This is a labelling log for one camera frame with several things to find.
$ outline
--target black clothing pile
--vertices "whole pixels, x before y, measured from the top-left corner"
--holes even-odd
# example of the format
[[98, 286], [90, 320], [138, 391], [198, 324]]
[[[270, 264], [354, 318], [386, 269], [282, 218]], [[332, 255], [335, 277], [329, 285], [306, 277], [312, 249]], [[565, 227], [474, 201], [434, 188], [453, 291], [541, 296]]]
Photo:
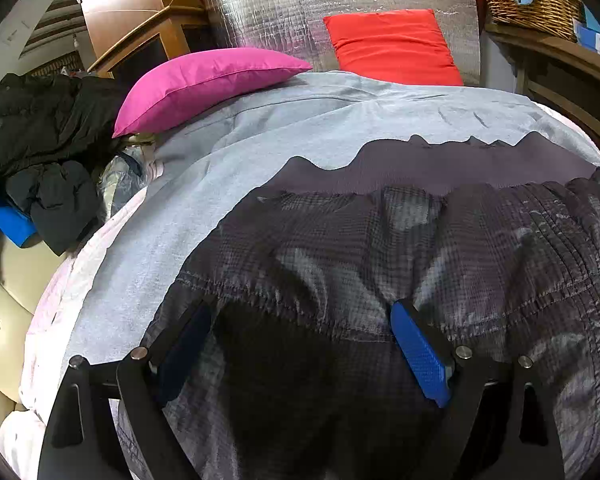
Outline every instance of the black clothing pile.
[[96, 218], [90, 171], [110, 158], [127, 91], [97, 77], [7, 74], [0, 82], [0, 190], [56, 254]]
[[[474, 141], [416, 152], [454, 160], [450, 146], [500, 152]], [[218, 298], [200, 360], [164, 409], [201, 478], [409, 478], [442, 411], [394, 341], [400, 298], [455, 346], [531, 357], [566, 477], [587, 471], [600, 452], [600, 169], [538, 134], [503, 150], [530, 146], [547, 150], [549, 167], [561, 161], [560, 182], [437, 194], [408, 184], [419, 175], [401, 164], [408, 156], [367, 145], [340, 170], [292, 159], [235, 206], [187, 258], [141, 343]], [[453, 183], [449, 168], [429, 170], [446, 172], [436, 188]], [[528, 182], [529, 171], [503, 175]], [[148, 478], [124, 410], [118, 434]]]

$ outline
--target bed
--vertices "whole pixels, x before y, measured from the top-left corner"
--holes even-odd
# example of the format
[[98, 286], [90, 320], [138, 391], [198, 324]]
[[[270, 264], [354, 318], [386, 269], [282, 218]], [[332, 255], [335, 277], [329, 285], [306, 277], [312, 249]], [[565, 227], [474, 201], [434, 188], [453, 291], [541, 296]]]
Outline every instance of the bed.
[[[79, 253], [56, 257], [41, 244], [16, 251], [15, 261], [0, 241], [7, 298], [0, 300], [0, 423], [17, 401], [28, 410], [2, 424], [0, 450], [22, 478], [36, 478], [44, 424], [68, 359], [105, 362], [135, 347], [186, 256], [289, 158], [334, 169], [379, 138], [418, 134], [441, 143], [475, 136], [515, 144], [533, 130], [600, 167], [600, 151], [583, 131], [523, 96], [408, 87], [344, 72], [295, 76], [160, 134], [156, 178]], [[35, 265], [22, 259], [29, 255]], [[16, 274], [22, 282], [23, 267], [29, 295], [12, 285]], [[2, 307], [10, 298], [19, 302], [12, 301], [13, 321]]]

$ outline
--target wooden table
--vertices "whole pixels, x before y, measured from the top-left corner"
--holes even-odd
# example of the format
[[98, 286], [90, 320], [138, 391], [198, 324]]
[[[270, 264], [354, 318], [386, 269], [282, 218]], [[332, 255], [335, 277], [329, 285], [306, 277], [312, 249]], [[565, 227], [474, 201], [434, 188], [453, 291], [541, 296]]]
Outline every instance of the wooden table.
[[[491, 38], [498, 43], [509, 44], [522, 49], [524, 52], [534, 52], [556, 59], [600, 82], [600, 54], [588, 48], [528, 28], [498, 25], [496, 23], [487, 23], [484, 28]], [[529, 79], [528, 60], [529, 56], [524, 56], [522, 64], [518, 65], [516, 93], [538, 95], [552, 102], [567, 117], [592, 130], [600, 137], [600, 121], [597, 118], [558, 92]]]

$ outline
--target woven basket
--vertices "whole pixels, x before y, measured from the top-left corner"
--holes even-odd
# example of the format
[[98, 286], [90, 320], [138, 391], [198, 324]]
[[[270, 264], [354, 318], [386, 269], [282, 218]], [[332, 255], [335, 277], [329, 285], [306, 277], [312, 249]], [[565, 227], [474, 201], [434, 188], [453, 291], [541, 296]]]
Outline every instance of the woven basket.
[[572, 18], [583, 22], [582, 0], [487, 0], [494, 22], [533, 28], [564, 40], [576, 41]]

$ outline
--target silver bolt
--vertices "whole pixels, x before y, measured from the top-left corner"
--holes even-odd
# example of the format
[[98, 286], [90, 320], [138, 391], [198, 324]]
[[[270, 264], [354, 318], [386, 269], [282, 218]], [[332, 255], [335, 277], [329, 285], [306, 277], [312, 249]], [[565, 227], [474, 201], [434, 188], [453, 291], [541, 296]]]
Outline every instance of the silver bolt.
[[77, 370], [83, 362], [84, 357], [81, 355], [74, 355], [71, 359], [69, 359], [69, 366]]
[[534, 362], [526, 355], [521, 355], [518, 358], [518, 364], [523, 368], [531, 368], [534, 365]]
[[140, 359], [144, 359], [147, 355], [147, 349], [144, 346], [138, 346], [131, 351], [131, 358], [134, 361], [139, 361]]
[[468, 346], [460, 345], [456, 348], [456, 355], [461, 359], [471, 359], [474, 352]]

